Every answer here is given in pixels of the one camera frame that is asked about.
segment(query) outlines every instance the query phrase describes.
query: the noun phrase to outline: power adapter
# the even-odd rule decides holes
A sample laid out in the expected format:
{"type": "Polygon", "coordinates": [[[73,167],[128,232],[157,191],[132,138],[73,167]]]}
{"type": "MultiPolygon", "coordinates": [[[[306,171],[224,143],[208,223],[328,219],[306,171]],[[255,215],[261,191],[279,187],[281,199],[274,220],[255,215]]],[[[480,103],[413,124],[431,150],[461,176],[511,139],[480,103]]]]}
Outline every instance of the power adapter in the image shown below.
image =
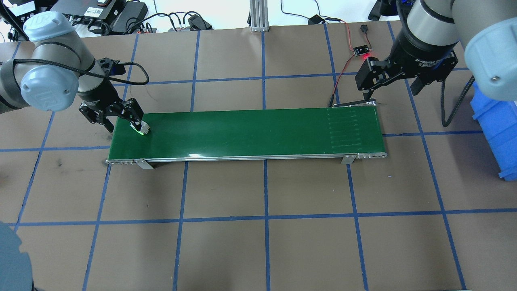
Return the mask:
{"type": "Polygon", "coordinates": [[[123,34],[128,30],[128,28],[132,27],[132,29],[128,33],[133,33],[138,29],[138,26],[134,26],[134,23],[138,21],[142,21],[147,14],[147,5],[145,3],[136,2],[136,1],[128,1],[124,6],[122,12],[118,15],[117,19],[113,22],[113,28],[111,29],[112,35],[123,34]]]}
{"type": "Polygon", "coordinates": [[[202,17],[199,15],[192,15],[189,19],[189,25],[190,30],[192,31],[205,31],[205,30],[211,30],[212,25],[208,22],[206,22],[202,17]]]}

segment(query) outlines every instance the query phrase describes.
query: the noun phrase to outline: metal bracket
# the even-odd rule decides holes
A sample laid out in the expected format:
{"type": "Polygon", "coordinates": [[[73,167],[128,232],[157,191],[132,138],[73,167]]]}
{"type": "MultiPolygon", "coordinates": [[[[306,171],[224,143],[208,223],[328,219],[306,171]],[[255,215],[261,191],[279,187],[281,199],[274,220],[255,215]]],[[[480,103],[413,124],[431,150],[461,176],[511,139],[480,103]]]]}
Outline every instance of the metal bracket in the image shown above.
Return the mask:
{"type": "Polygon", "coordinates": [[[250,0],[250,20],[252,32],[269,31],[267,0],[250,0]]]}
{"type": "Polygon", "coordinates": [[[357,155],[346,155],[341,161],[341,165],[350,165],[357,158],[357,155]]]}
{"type": "Polygon", "coordinates": [[[343,157],[342,165],[350,165],[357,158],[385,158],[387,153],[366,153],[366,154],[350,154],[343,157]]]}
{"type": "Polygon", "coordinates": [[[135,159],[134,162],[144,170],[154,169],[154,167],[144,159],[135,159]]]}

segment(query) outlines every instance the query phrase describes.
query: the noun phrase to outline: metal pole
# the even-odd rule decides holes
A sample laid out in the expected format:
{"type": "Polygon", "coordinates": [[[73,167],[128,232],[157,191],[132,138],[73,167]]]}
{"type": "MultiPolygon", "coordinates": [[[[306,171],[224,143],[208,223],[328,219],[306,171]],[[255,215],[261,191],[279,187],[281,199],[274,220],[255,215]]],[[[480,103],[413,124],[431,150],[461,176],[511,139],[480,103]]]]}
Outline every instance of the metal pole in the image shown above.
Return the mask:
{"type": "Polygon", "coordinates": [[[250,18],[252,32],[269,31],[267,0],[250,0],[250,18]]]}

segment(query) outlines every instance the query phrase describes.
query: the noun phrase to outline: black electronic device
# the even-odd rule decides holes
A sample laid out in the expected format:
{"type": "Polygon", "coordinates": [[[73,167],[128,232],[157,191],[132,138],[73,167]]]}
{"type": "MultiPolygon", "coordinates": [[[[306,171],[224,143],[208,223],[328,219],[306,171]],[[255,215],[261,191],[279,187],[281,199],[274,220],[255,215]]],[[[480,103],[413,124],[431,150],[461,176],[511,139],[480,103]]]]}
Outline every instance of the black electronic device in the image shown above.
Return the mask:
{"type": "Polygon", "coordinates": [[[369,53],[370,48],[367,45],[360,46],[360,47],[354,47],[354,54],[355,55],[363,55],[365,53],[369,53]]]}
{"type": "Polygon", "coordinates": [[[135,23],[142,21],[147,14],[147,5],[145,3],[129,1],[126,2],[122,13],[120,13],[113,22],[111,33],[110,34],[123,34],[129,28],[131,30],[128,33],[133,33],[138,29],[138,26],[135,26],[135,23]]]}
{"type": "Polygon", "coordinates": [[[58,0],[51,11],[57,11],[66,17],[74,17],[78,24],[101,26],[103,23],[111,25],[117,15],[122,12],[125,0],[111,0],[107,6],[100,7],[98,0],[58,0]]]}

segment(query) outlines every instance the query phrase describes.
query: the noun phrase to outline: black box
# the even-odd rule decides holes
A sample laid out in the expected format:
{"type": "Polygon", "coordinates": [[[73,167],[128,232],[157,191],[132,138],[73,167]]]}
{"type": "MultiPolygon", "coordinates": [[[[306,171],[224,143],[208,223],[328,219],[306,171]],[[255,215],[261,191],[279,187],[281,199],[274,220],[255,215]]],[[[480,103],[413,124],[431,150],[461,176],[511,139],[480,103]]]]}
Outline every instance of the black box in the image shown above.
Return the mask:
{"type": "Polygon", "coordinates": [[[111,0],[106,7],[101,7],[97,5],[97,0],[59,0],[51,11],[81,19],[80,24],[89,24],[95,18],[97,20],[93,26],[100,26],[103,22],[111,25],[122,12],[124,2],[125,0],[111,0]]]}

